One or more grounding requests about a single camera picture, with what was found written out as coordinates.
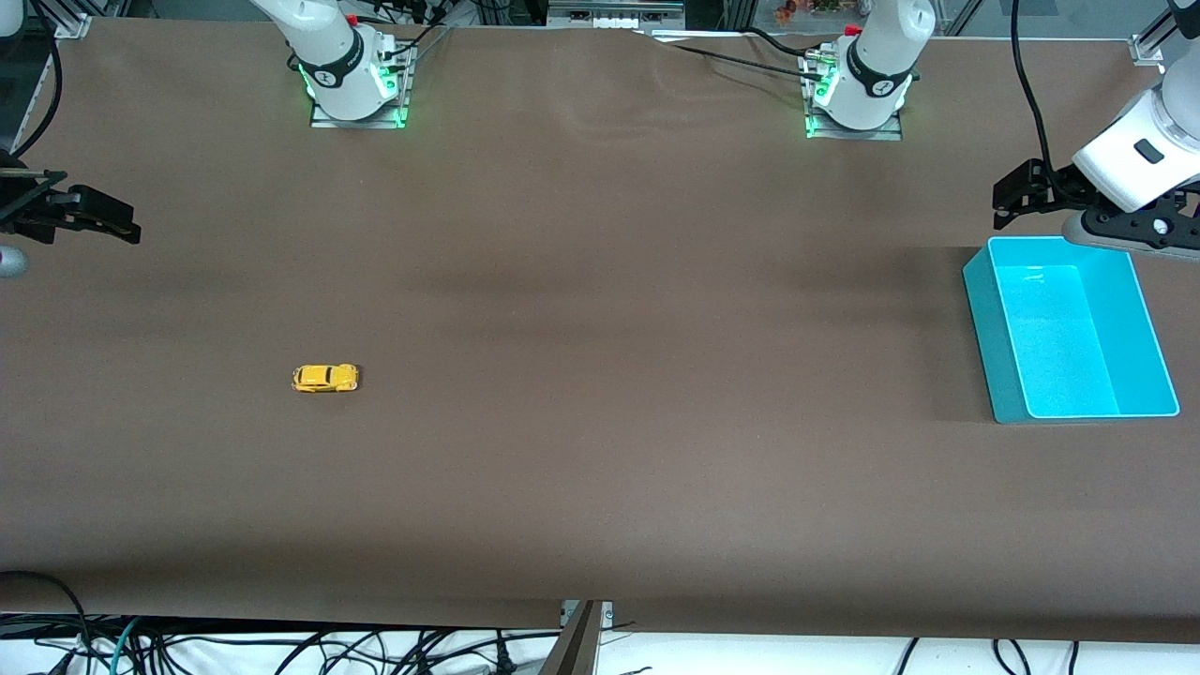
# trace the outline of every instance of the brown table surface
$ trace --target brown table surface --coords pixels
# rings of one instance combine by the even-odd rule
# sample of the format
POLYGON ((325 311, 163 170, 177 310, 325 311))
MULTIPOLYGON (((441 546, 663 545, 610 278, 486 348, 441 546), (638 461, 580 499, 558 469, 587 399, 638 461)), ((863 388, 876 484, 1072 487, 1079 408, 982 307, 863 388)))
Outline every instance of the brown table surface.
MULTIPOLYGON (((1178 418, 990 417, 960 270, 1036 150, 1006 43, 931 43, 898 144, 624 31, 456 31, 390 132, 308 129, 270 24, 62 55, 26 160, 145 237, 0 287, 0 562, 89 610, 1200 638, 1200 268, 1138 261, 1178 418), (292 392, 324 362, 362 388, 292 392)), ((1154 74, 1027 62, 1060 162, 1154 74)))

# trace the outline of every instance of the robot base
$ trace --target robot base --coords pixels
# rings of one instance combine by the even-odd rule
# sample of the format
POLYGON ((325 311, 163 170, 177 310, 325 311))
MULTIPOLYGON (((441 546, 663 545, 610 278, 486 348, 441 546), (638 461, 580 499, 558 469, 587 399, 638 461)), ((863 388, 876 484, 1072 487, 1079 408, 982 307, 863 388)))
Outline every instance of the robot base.
POLYGON ((416 54, 416 47, 412 47, 396 58, 396 62, 391 66, 398 68, 396 71, 396 86, 400 94, 384 103, 374 114, 360 120, 340 120, 325 113, 314 100, 312 114, 308 118, 310 126, 313 129, 404 129, 408 125, 408 104, 413 98, 416 54))
MULTIPOLYGON (((829 78, 830 76, 836 77, 836 72, 830 73, 833 70, 833 43, 826 43, 821 46, 821 49, 810 50, 808 56, 797 58, 800 72, 815 72, 824 78, 829 78)), ((892 113, 892 117, 888 118, 888 121, 883 123, 883 126, 868 131, 847 129, 835 123, 833 118, 829 117, 829 113, 812 102, 817 89, 820 89, 823 84, 826 84, 824 80, 800 80, 800 92, 804 97, 804 135, 808 138, 842 138, 847 141, 901 139, 902 136, 900 131, 899 112, 892 113)))

